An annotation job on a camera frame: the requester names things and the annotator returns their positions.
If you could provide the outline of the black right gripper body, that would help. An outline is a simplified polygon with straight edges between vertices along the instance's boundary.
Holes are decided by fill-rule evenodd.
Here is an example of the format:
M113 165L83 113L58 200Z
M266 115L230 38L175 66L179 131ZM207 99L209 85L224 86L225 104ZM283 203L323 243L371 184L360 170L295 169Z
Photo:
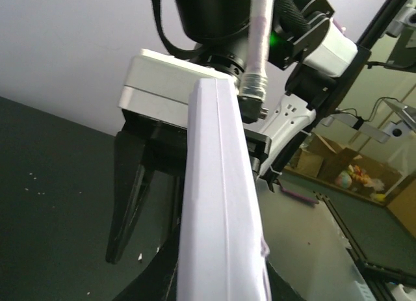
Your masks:
M187 159L187 130L169 123L123 110L122 183L141 184L159 171L183 179Z

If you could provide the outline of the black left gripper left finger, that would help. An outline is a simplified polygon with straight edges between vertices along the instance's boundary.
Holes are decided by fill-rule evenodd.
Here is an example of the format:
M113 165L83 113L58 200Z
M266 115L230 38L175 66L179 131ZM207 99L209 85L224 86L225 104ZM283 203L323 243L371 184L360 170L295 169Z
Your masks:
M179 235L177 225L145 270L114 300L178 300Z

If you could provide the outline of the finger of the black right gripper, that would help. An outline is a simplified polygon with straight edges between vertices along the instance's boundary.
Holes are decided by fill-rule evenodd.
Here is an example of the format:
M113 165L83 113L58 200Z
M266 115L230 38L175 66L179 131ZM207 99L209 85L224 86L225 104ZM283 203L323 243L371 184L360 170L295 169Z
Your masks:
M146 139L120 131L114 141L114 209L106 262L121 259L148 199L154 168Z

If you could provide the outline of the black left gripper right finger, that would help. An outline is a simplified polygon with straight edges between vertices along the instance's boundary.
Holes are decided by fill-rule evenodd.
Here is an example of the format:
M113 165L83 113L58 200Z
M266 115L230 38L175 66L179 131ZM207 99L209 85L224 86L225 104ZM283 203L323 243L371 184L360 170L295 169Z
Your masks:
M277 273L269 261L266 262L266 269L272 301L304 301L300 294Z

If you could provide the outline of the purple phone case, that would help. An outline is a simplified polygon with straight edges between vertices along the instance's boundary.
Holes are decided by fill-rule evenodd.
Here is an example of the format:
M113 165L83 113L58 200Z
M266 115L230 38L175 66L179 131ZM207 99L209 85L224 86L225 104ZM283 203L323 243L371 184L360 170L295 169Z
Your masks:
M188 103L178 300L270 300L252 167L234 84L200 79Z

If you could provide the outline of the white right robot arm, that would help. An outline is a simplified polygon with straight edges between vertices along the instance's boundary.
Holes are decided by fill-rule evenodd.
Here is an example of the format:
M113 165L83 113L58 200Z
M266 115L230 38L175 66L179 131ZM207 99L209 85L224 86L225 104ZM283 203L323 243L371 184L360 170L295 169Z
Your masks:
M118 300L270 300L256 181L271 185L370 57L328 0L175 0L195 48L176 47L151 0L166 54L133 57L114 139L106 260L121 259L154 174L172 176L168 236Z

